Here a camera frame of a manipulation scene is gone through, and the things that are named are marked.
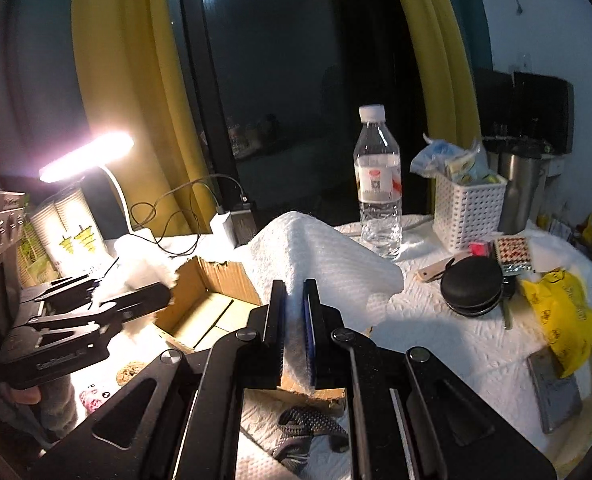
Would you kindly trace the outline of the left hand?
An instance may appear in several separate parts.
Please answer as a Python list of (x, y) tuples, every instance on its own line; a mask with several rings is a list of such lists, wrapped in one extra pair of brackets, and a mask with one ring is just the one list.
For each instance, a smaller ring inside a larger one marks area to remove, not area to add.
[(20, 405), (36, 405), (42, 400), (42, 394), (38, 386), (27, 389), (8, 388), (12, 401)]

